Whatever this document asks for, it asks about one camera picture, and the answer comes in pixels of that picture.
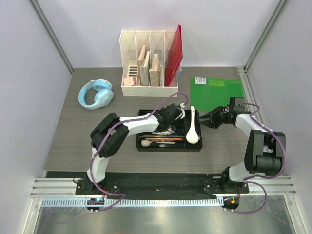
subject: black tray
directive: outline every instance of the black tray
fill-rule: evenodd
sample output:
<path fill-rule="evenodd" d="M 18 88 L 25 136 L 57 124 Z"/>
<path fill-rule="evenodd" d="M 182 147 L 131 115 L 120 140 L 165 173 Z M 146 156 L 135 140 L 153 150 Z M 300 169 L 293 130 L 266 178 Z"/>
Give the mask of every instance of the black tray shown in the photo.
<path fill-rule="evenodd" d="M 152 112 L 152 110 L 139 110 L 138 115 L 145 115 L 147 113 Z M 136 135 L 136 147 L 138 151 L 144 152 L 199 152 L 203 146 L 202 138 L 201 138 L 201 131 L 200 131 L 200 124 L 199 124 L 199 114 L 198 111 L 195 110 L 195 129 L 199 135 L 199 141 L 196 144 L 190 144 L 187 142 L 185 136 L 190 129 L 191 126 L 191 110 L 185 110 L 185 117 L 183 119 L 175 121 L 172 126 L 177 128 L 176 133 L 172 135 L 179 135 L 178 138 L 184 138 L 183 141 L 176 141 L 174 145 L 166 145 L 165 147 L 161 148 L 158 144 L 154 143 L 151 144 L 149 147 L 142 147 L 141 141 L 145 140 L 146 137 L 143 135 L 153 135 L 152 133 L 139 133 Z"/>

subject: wall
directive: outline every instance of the wall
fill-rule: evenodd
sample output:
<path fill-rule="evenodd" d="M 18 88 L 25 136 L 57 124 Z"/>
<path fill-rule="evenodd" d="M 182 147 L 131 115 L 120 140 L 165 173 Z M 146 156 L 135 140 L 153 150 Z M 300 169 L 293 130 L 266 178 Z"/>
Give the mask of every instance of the wall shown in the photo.
<path fill-rule="evenodd" d="M 249 74 L 269 127 L 286 134 L 287 173 L 312 224 L 312 1 L 290 0 Z"/>
<path fill-rule="evenodd" d="M 0 2 L 0 227 L 22 231 L 70 73 L 26 0 Z"/>
<path fill-rule="evenodd" d="M 183 66 L 244 65 L 278 0 L 39 0 L 73 67 L 121 67 L 122 29 L 182 25 Z"/>

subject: white spoon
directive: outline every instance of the white spoon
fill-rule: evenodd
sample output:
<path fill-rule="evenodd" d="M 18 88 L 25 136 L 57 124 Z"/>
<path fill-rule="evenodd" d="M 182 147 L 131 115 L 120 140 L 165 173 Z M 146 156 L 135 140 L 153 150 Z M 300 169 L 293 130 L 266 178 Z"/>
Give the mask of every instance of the white spoon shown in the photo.
<path fill-rule="evenodd" d="M 158 144 L 175 144 L 175 142 L 162 142 L 162 141 L 150 141 L 150 140 L 143 140 L 141 141 L 141 145 L 143 147 L 149 147 L 152 143 Z"/>
<path fill-rule="evenodd" d="M 188 133 L 186 134 L 186 140 L 191 144 L 196 144 L 199 141 L 199 136 L 194 126 L 194 121 L 195 121 L 195 108 L 191 106 L 191 126 Z"/>

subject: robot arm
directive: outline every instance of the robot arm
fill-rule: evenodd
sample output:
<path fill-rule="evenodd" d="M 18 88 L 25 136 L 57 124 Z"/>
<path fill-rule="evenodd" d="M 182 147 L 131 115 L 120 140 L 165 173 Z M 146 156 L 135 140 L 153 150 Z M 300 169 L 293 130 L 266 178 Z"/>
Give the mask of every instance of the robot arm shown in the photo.
<path fill-rule="evenodd" d="M 231 97 L 228 111 L 226 107 L 219 106 L 200 119 L 207 118 L 201 124 L 217 129 L 221 124 L 232 124 L 241 129 L 248 137 L 244 161 L 228 167 L 222 173 L 222 183 L 242 183 L 244 179 L 257 174 L 275 175 L 283 164 L 283 153 L 276 140 L 267 131 L 258 126 L 245 111 L 244 98 Z M 286 138 L 281 132 L 274 132 L 285 147 Z"/>
<path fill-rule="evenodd" d="M 154 132 L 164 131 L 170 127 L 170 125 L 178 119 L 184 118 L 185 111 L 183 110 L 184 105 L 177 106 L 171 104 L 167 108 L 162 108 L 156 111 L 153 115 L 149 113 L 144 116 L 136 117 L 118 117 L 115 113 L 110 113 L 92 132 L 91 132 L 91 145 L 92 155 L 95 154 L 108 130 L 118 122 L 124 122 L 117 126 L 111 135 L 106 140 L 104 146 L 100 150 L 98 156 L 96 156 L 93 163 L 93 176 L 95 182 L 99 183 L 105 179 L 105 171 L 109 161 L 109 158 L 114 155 L 127 136 L 143 133 L 143 132 Z M 133 119 L 143 119 L 139 121 L 131 121 Z M 90 169 L 87 171 L 88 178 L 91 181 Z"/>

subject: gray floor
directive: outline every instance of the gray floor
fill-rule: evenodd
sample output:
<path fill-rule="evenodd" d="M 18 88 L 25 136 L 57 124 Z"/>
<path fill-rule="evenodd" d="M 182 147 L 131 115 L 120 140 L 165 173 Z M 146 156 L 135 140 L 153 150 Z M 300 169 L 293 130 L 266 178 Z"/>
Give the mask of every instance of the gray floor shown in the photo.
<path fill-rule="evenodd" d="M 183 68 L 179 91 L 190 96 L 190 77 L 240 79 L 236 68 Z M 136 116 L 139 109 L 153 109 L 163 97 L 124 97 L 121 90 L 122 68 L 75 69 L 64 106 L 58 121 L 46 170 L 85 171 L 91 158 L 91 131 L 115 112 L 119 116 Z M 85 110 L 78 102 L 83 85 L 102 78 L 113 84 L 112 102 L 98 110 Z M 95 92 L 87 93 L 91 103 Z M 173 97 L 170 103 L 180 104 L 183 97 Z M 247 137 L 232 125 L 219 129 L 202 126 L 203 148 L 199 153 L 146 153 L 138 152 L 135 136 L 128 137 L 121 149 L 111 157 L 107 171 L 111 172 L 221 172 L 227 166 L 240 163 L 245 154 Z"/>
<path fill-rule="evenodd" d="M 238 210 L 251 211 L 263 196 L 245 196 Z M 294 234 L 283 196 L 269 196 L 267 206 L 250 215 L 221 207 L 116 208 L 83 214 L 86 208 L 41 208 L 36 234 Z"/>

